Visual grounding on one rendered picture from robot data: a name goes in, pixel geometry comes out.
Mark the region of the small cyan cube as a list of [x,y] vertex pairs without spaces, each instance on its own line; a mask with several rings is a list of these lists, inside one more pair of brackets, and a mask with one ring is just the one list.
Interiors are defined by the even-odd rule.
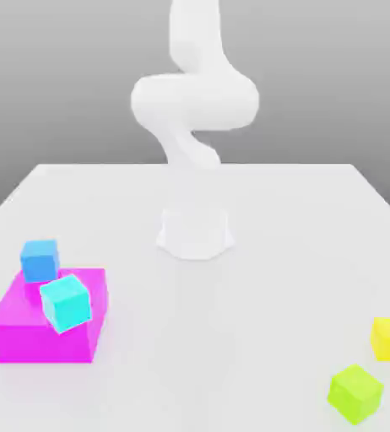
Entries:
[[63,334],[92,319],[90,294],[74,274],[40,287],[42,310],[57,334]]

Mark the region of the small blue cube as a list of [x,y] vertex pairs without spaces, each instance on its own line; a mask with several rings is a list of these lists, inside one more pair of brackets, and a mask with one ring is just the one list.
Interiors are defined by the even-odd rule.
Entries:
[[29,240],[20,253],[24,281],[28,284],[58,277],[60,260],[56,240]]

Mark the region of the small lime green cube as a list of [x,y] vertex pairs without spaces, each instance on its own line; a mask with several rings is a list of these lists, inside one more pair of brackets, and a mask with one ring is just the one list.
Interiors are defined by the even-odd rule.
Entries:
[[379,408],[384,385],[358,364],[332,377],[328,402],[351,424],[357,425]]

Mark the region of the large magenta box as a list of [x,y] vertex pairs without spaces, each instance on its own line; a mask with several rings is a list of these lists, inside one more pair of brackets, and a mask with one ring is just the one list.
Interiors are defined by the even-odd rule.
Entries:
[[92,320],[62,334],[46,319],[38,283],[27,284],[19,271],[0,300],[0,363],[90,363],[104,323],[108,291],[102,267],[66,267],[89,291]]

